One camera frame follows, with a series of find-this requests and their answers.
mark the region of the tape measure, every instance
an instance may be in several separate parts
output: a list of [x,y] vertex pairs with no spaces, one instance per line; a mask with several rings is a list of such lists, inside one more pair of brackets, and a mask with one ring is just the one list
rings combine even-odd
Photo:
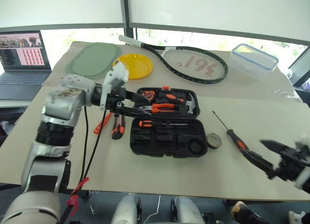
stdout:
[[211,149],[218,149],[222,145],[222,139],[215,133],[207,135],[208,147]]
[[150,91],[144,91],[142,93],[142,95],[144,97],[146,97],[150,102],[152,102],[154,100],[154,98],[155,98],[155,92],[151,91],[151,90]]

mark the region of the hammer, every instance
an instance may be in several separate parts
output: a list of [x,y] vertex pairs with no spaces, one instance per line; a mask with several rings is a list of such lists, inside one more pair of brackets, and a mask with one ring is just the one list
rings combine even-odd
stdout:
[[179,98],[175,95],[169,94],[169,93],[163,93],[163,92],[159,92],[158,93],[158,97],[160,99],[165,98],[168,101],[170,101],[173,104],[182,104],[182,105],[187,105],[188,106],[188,114],[193,114],[193,109],[195,108],[195,99],[192,96],[192,94],[189,93],[189,96],[191,98],[191,101],[186,101],[183,98]]

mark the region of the blue container lid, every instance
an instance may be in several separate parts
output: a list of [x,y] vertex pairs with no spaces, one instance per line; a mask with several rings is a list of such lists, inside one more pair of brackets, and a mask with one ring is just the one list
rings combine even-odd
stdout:
[[243,59],[255,63],[267,70],[273,70],[279,62],[276,57],[247,44],[238,45],[232,50],[232,54],[238,55]]

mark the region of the table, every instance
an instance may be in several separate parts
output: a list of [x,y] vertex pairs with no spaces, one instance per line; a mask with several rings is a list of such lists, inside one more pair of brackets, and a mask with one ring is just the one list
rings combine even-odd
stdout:
[[31,101],[0,100],[0,108],[28,107]]
[[[43,83],[43,86],[57,85],[60,77],[65,75],[64,68],[66,68],[69,62],[88,44],[89,43],[86,42],[73,42],[67,53],[57,62],[52,74]],[[119,47],[122,49],[123,55],[132,53],[142,54],[149,57],[154,64],[154,69],[149,76],[140,80],[130,80],[126,84],[126,88],[131,91],[136,91],[141,87],[170,86],[171,88],[193,90],[198,96],[250,98],[272,101],[292,98],[293,100],[302,102],[290,81],[278,68],[276,68],[273,73],[269,74],[262,82],[255,81],[238,70],[229,69],[225,80],[217,84],[205,85],[193,83],[171,73],[162,62],[148,50],[131,45],[119,45]],[[220,56],[224,61],[228,61],[229,52],[212,52]],[[96,80],[96,82],[101,84],[103,79]]]
[[[123,46],[123,48],[123,53],[125,51],[128,53],[130,49],[134,51],[133,53],[139,53],[141,50],[131,46]],[[2,145],[0,168],[7,168],[8,164],[13,166],[10,170],[0,171],[0,182],[20,183],[31,141],[36,137],[42,106],[47,94],[53,89],[53,79],[62,74],[59,67],[63,61],[63,59],[59,61],[58,69],[55,71],[55,67],[45,86],[41,88],[18,125]],[[226,199],[310,200],[310,195],[294,188],[292,182],[283,182],[279,178],[269,180],[263,171],[250,164],[236,149],[225,134],[226,129],[211,112],[215,110],[252,150],[277,165],[279,156],[267,150],[259,139],[274,139],[288,146],[294,146],[294,139],[303,133],[310,133],[308,107],[295,98],[288,99],[280,93],[273,92],[275,88],[289,92],[289,86],[283,78],[278,78],[283,85],[277,86],[266,82],[265,86],[262,86],[258,82],[249,81],[247,77],[243,77],[244,81],[241,85],[237,85],[242,74],[238,75],[239,72],[232,71],[232,73],[229,72],[227,79],[219,84],[199,85],[167,72],[167,69],[157,66],[157,63],[154,65],[155,69],[149,77],[139,81],[129,81],[126,87],[135,91],[146,85],[166,85],[169,81],[171,87],[194,90],[198,94],[201,109],[198,119],[204,124],[206,134],[214,132],[222,138],[222,146],[217,150],[209,149],[207,154],[200,158],[138,156],[129,147],[129,127],[132,118],[126,117],[127,130],[120,140],[111,139],[113,122],[110,121],[102,133],[89,171],[90,181],[85,184],[84,189]],[[162,81],[154,81],[160,78],[160,75],[162,75]],[[249,90],[254,92],[257,88],[261,88],[262,94],[255,92],[250,95]],[[95,106],[89,107],[88,113],[90,134],[87,159],[90,157],[96,138],[92,130],[102,116],[100,109]],[[72,161],[69,183],[71,189],[77,185],[80,176],[84,135],[85,120],[84,114],[81,113],[68,157]]]

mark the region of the laptop keyboard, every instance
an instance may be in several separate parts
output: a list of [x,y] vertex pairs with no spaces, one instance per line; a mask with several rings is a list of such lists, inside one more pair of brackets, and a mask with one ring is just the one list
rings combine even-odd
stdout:
[[41,85],[48,74],[43,73],[4,73],[0,85]]

